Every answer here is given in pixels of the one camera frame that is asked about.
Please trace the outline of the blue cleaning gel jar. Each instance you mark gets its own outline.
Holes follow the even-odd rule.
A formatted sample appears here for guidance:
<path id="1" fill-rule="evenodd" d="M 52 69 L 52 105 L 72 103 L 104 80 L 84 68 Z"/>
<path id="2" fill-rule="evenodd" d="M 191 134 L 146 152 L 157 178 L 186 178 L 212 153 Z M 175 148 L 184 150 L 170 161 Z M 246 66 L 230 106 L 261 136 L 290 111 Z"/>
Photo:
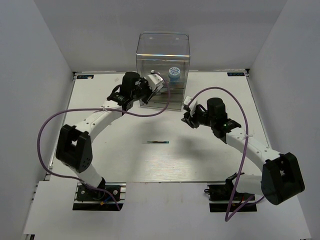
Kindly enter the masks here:
<path id="1" fill-rule="evenodd" d="M 168 77 L 171 82 L 179 82 L 181 77 L 180 68 L 173 66 L 168 70 Z"/>

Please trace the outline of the green refill pen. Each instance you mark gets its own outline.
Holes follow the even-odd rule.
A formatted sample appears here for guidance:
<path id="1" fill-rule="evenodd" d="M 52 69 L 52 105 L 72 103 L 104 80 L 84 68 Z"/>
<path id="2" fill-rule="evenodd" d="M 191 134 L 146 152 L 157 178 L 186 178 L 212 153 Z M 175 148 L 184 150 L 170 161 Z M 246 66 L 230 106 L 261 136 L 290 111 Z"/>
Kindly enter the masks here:
<path id="1" fill-rule="evenodd" d="M 169 144 L 168 140 L 148 140 L 147 144 Z"/>

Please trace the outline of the clear plastic drawer organizer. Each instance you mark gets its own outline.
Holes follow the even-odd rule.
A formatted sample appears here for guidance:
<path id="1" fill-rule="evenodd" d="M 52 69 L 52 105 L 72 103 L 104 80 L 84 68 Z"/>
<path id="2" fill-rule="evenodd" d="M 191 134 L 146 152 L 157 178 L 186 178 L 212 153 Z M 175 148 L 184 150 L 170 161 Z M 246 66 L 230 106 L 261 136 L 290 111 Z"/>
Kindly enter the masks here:
<path id="1" fill-rule="evenodd" d="M 140 102 L 144 108 L 162 109 L 170 102 L 168 109 L 180 111 L 185 98 L 185 90 L 190 68 L 190 39 L 188 34 L 180 32 L 151 32 L 140 34 L 136 49 L 136 70 L 145 77 L 152 70 L 160 73 L 169 87 L 164 86 L 148 104 Z M 172 82 L 168 71 L 171 67 L 181 70 L 179 81 Z"/>

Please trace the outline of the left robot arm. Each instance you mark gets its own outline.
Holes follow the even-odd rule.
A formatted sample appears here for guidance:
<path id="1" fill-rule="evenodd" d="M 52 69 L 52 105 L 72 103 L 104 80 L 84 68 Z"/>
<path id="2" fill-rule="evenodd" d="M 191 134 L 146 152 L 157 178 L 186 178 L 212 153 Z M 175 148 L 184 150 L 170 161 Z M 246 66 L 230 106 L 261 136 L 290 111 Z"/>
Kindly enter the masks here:
<path id="1" fill-rule="evenodd" d="M 103 199 L 106 181 L 92 164 L 92 143 L 111 123 L 130 110 L 134 102 L 145 104 L 160 91 L 165 80 L 155 71 L 145 77 L 137 72 L 128 71 L 102 104 L 87 118 L 75 125 L 64 125 L 59 133 L 55 157 L 68 166 L 96 200 Z"/>

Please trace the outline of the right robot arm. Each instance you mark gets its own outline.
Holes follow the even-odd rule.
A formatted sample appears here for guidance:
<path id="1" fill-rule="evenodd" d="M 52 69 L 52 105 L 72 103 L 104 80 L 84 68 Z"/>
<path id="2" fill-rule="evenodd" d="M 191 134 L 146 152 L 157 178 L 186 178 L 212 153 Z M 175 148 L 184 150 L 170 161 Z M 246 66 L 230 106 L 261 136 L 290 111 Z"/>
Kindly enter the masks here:
<path id="1" fill-rule="evenodd" d="M 203 107 L 187 96 L 183 102 L 185 113 L 182 121 L 193 129 L 209 127 L 216 138 L 244 153 L 261 172 L 260 175 L 242 172 L 239 180 L 233 174 L 220 187 L 206 189 L 211 201 L 238 200 L 243 194 L 255 194 L 265 197 L 273 205 L 279 205 L 305 190 L 295 155 L 280 153 L 247 135 L 238 122 L 228 118 L 221 98 L 213 97 L 206 103 L 207 107 Z"/>

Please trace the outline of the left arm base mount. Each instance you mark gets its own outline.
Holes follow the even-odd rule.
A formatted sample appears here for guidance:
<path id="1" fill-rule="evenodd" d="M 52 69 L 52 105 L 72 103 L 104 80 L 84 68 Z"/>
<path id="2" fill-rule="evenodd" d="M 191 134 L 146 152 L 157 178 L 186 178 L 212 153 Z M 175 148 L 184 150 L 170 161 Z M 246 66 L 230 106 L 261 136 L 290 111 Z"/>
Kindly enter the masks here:
<path id="1" fill-rule="evenodd" d="M 78 183 L 72 210 L 98 212 L 117 212 L 121 210 L 125 203 L 126 183 L 106 183 L 105 190 L 112 194 L 118 206 L 108 193 L 95 191 Z"/>

